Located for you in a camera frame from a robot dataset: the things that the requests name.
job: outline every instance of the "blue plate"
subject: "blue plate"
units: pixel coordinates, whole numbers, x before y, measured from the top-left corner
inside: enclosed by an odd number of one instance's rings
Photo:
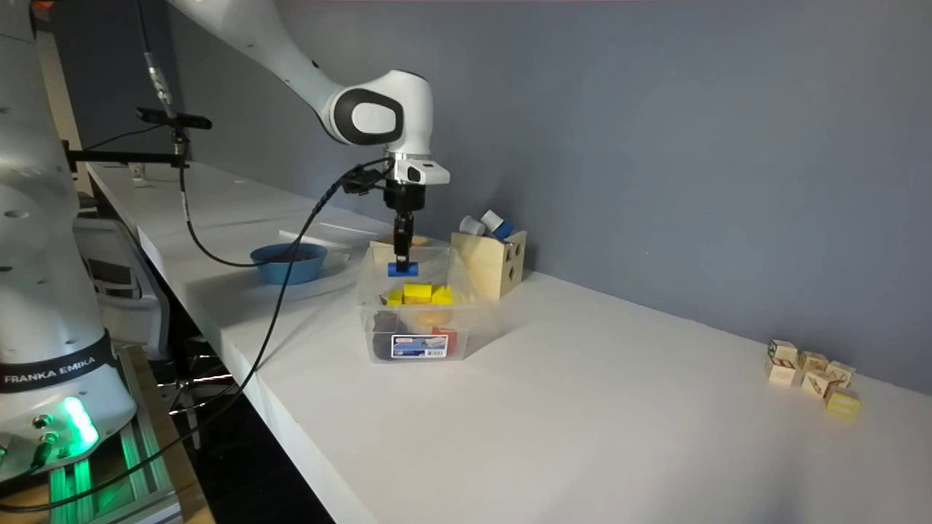
[[[255,246],[251,255],[264,284],[283,284],[289,264],[290,264],[289,284],[300,284],[324,274],[325,246],[289,241],[289,245]]]

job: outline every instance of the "black cable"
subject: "black cable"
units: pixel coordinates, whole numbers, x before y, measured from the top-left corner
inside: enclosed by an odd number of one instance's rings
[[[286,246],[286,254],[300,245],[300,238],[305,235],[305,229],[312,226],[312,220],[319,216],[319,209],[325,207],[325,200],[329,200],[329,197],[343,187],[343,179],[346,179],[350,175],[354,175],[357,169],[360,169],[360,165],[343,171],[343,175],[324,191],[324,197],[316,197],[315,209],[309,211],[309,217],[303,220],[303,226],[297,229],[297,235],[295,235],[295,241]],[[236,392],[232,392],[214,414],[210,414],[197,427],[188,427],[188,430],[181,433],[177,439],[166,441],[156,453],[147,453],[147,457],[139,459],[136,466],[120,471],[117,476],[110,476],[110,479],[104,479],[104,484],[96,484],[96,487],[88,489],[88,492],[78,492],[78,494],[70,494],[70,497],[53,501],[53,504],[31,504],[31,507],[8,507],[8,504],[0,504],[0,513],[50,513],[50,508],[56,508],[56,507],[66,507],[66,504],[80,501],[80,497],[88,497],[88,494],[92,494],[92,492],[102,492],[102,489],[126,479],[127,473],[139,471],[139,468],[147,466],[150,459],[163,457],[163,453],[172,452],[174,444],[193,439],[197,430],[203,430],[203,427],[213,425],[222,414],[226,414],[226,411],[245,396],[245,388],[251,383],[251,377],[252,377],[252,374],[258,372],[258,367],[261,367],[261,357],[264,357],[264,351],[267,351],[267,341],[270,341],[270,335],[273,335],[273,325],[276,325],[280,312],[283,312],[283,303],[286,303],[290,267],[295,267],[295,255],[289,255],[286,280],[283,280],[280,294],[276,294],[276,300],[273,300],[270,319],[267,319],[267,329],[264,329],[264,338],[261,338],[258,351],[255,351],[246,374],[239,382]]]
[[[177,188],[181,188],[182,226],[185,226],[185,233],[193,235],[193,241],[197,245],[197,251],[201,251],[206,259],[219,261],[219,264],[255,267],[252,261],[232,261],[232,259],[214,255],[214,254],[201,241],[201,235],[197,235],[197,229],[196,229],[196,220],[193,220],[193,203],[188,203],[188,197],[185,197],[185,169],[182,169],[182,165],[177,165]]]
[[[99,143],[85,146],[85,152],[102,149],[102,146],[117,143],[117,139],[126,139],[126,137],[147,133],[147,130],[156,130],[156,128],[163,128],[163,126],[147,126],[147,128],[123,130],[123,133],[114,133],[114,137],[104,137],[104,139],[99,139]]]

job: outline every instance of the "sticker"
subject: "sticker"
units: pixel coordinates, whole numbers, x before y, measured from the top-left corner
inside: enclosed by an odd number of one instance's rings
[[[415,361],[415,357],[445,357],[449,335],[389,335],[394,361]]]

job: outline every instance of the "green light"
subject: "green light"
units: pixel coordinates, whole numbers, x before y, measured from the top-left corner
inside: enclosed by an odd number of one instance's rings
[[[89,447],[99,439],[99,433],[96,433],[92,422],[89,422],[85,404],[78,399],[72,399],[72,396],[63,399],[62,404],[63,404],[66,418],[72,422],[72,427],[80,437],[80,447]]]

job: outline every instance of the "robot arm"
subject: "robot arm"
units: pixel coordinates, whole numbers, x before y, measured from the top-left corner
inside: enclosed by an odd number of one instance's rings
[[[270,0],[172,0],[172,6],[283,78],[337,143],[386,146],[383,203],[395,209],[394,246],[398,267],[407,267],[412,209],[421,209],[424,187],[449,184],[449,171],[430,159],[427,82],[389,69],[363,85],[335,85],[297,50]]]

